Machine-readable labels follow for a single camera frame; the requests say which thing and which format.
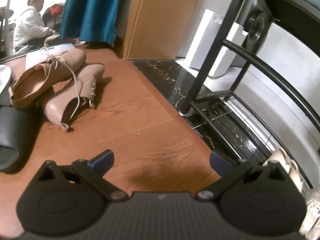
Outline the cream sandal right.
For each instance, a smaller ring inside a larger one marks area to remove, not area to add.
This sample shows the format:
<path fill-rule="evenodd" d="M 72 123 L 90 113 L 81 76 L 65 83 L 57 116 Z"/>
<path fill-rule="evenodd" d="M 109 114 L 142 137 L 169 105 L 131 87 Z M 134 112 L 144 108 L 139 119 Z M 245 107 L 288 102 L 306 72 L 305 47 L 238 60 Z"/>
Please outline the cream sandal right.
<path fill-rule="evenodd" d="M 291 180 L 295 184 L 298 191 L 300 193 L 302 193 L 302 189 L 303 189 L 303 185 L 304 185 L 303 177 L 300 174 L 300 170 L 299 170 L 297 163 L 292 159 L 290 160 L 289 177 L 291 178 Z"/>

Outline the lower beige lace-up shoe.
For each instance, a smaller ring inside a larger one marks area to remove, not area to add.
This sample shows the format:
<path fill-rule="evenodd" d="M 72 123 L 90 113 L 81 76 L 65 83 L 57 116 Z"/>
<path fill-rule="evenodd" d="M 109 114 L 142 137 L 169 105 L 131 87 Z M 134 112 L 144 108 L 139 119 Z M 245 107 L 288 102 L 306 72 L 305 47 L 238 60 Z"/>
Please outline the lower beige lace-up shoe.
<path fill-rule="evenodd" d="M 89 63 L 82 67 L 68 85 L 58 92 L 52 88 L 44 92 L 38 101 L 45 117 L 62 131 L 69 131 L 69 123 L 80 107 L 94 108 L 97 83 L 102 78 L 105 66 Z"/>

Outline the beige lace-up shoe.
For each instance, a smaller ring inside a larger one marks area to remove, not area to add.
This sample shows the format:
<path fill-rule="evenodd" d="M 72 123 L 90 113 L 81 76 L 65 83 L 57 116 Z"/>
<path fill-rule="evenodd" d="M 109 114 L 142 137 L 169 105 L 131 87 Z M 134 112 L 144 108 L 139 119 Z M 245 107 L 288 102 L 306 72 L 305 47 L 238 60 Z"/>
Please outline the beige lace-up shoe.
<path fill-rule="evenodd" d="M 80 107 L 94 108 L 97 83 L 102 78 L 105 66 L 89 63 L 82 67 L 68 85 L 58 92 L 52 88 L 44 92 L 38 101 L 45 117 L 62 131 L 69 131 L 69 123 Z"/>
<path fill-rule="evenodd" d="M 24 109 L 53 85 L 75 77 L 84 64 L 86 54 L 73 48 L 59 55 L 50 55 L 28 70 L 8 89 L 9 99 L 16 109 Z"/>

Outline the front black slide sandal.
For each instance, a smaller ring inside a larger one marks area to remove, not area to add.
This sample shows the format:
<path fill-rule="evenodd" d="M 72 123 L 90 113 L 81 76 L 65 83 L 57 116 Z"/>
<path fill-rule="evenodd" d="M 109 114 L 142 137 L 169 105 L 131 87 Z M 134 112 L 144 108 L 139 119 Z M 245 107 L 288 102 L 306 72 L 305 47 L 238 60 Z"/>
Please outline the front black slide sandal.
<path fill-rule="evenodd" d="M 38 111 L 1 106 L 1 172 L 15 173 L 28 161 L 39 131 Z"/>

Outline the white sneaker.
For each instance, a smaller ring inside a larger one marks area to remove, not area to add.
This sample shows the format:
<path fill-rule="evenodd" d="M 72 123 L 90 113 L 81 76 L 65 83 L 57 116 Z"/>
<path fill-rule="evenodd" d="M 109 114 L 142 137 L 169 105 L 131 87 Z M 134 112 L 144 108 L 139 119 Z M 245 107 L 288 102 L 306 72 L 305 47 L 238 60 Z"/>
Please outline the white sneaker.
<path fill-rule="evenodd" d="M 305 193 L 306 216 L 300 227 L 300 234 L 306 239 L 319 239 L 319 188 Z"/>

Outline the upper beige lace-up shoe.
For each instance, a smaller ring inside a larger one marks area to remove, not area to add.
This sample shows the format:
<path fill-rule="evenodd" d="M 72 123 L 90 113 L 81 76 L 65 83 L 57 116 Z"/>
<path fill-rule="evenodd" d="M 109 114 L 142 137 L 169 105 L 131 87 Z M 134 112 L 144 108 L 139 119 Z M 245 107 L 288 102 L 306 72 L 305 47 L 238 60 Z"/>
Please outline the upper beige lace-up shoe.
<path fill-rule="evenodd" d="M 24 109 L 53 85 L 75 77 L 84 64 L 86 54 L 73 48 L 59 55 L 50 55 L 28 70 L 8 89 L 9 99 L 16 109 Z"/>

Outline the purple white flat scale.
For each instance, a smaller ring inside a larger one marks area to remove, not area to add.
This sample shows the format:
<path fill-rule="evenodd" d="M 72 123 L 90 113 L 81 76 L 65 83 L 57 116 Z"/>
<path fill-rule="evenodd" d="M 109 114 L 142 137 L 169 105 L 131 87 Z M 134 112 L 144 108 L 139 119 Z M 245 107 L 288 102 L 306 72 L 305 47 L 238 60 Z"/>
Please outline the purple white flat scale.
<path fill-rule="evenodd" d="M 35 50 L 26 54 L 25 70 L 46 61 L 50 55 L 59 55 L 65 51 L 73 49 L 74 46 L 71 43 L 55 45 L 52 47 L 44 47 L 40 50 Z"/>

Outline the white round stand base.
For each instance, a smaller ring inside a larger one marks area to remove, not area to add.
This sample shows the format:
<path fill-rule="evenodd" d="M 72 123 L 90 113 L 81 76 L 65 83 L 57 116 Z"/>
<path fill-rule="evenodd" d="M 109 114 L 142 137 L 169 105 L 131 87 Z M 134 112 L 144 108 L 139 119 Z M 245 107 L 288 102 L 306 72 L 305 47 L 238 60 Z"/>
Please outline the white round stand base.
<path fill-rule="evenodd" d="M 11 83 L 11 69 L 10 67 L 0 65 L 0 93 L 2 94 Z"/>

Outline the black speaker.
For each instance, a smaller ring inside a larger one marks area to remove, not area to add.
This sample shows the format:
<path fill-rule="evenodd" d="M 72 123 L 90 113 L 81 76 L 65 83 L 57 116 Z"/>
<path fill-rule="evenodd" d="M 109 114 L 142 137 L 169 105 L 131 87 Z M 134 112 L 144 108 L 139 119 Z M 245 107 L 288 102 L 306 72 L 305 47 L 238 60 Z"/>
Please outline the black speaker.
<path fill-rule="evenodd" d="M 245 0 L 238 23 L 248 33 L 242 46 L 250 52 L 257 52 L 270 26 L 268 13 L 264 12 L 258 0 Z"/>

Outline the person in white jacket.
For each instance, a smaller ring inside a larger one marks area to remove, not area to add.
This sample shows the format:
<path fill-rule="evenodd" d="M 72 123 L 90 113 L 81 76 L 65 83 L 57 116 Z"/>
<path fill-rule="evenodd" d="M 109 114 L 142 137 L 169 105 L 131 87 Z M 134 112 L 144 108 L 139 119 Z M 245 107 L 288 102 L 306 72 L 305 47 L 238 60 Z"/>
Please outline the person in white jacket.
<path fill-rule="evenodd" d="M 27 6 L 16 20 L 13 34 L 13 49 L 18 52 L 23 46 L 43 46 L 47 37 L 55 31 L 47 27 L 40 11 L 44 0 L 28 0 Z"/>

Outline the teal curtain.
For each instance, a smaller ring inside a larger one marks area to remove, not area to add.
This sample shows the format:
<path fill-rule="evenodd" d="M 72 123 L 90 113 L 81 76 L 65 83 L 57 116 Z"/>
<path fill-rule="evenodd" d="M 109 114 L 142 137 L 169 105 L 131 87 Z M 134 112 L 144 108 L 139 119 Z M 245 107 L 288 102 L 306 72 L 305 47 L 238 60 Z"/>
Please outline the teal curtain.
<path fill-rule="evenodd" d="M 118 5 L 119 0 L 66 0 L 60 37 L 113 46 Z"/>

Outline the leaning mirror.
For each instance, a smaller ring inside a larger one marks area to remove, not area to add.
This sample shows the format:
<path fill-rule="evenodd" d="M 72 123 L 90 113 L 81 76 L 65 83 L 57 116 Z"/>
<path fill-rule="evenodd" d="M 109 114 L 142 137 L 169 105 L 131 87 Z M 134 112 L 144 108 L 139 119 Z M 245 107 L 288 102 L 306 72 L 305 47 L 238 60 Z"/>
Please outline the leaning mirror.
<path fill-rule="evenodd" d="M 1 0 L 1 58 L 74 40 L 60 38 L 66 0 Z"/>

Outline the black metal shoe rack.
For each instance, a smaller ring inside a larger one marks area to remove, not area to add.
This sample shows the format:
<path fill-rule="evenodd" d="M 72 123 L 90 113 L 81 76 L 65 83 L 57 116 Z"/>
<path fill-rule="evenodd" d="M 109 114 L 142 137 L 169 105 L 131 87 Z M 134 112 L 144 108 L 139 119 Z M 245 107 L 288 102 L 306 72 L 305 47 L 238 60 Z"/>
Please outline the black metal shoe rack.
<path fill-rule="evenodd" d="M 217 99 L 261 129 L 294 159 L 309 187 L 319 185 L 319 0 L 258 0 L 270 23 L 257 52 L 244 48 L 238 23 L 245 0 L 232 0 L 179 110 L 182 116 Z M 226 49 L 244 65 L 230 86 L 200 89 Z"/>

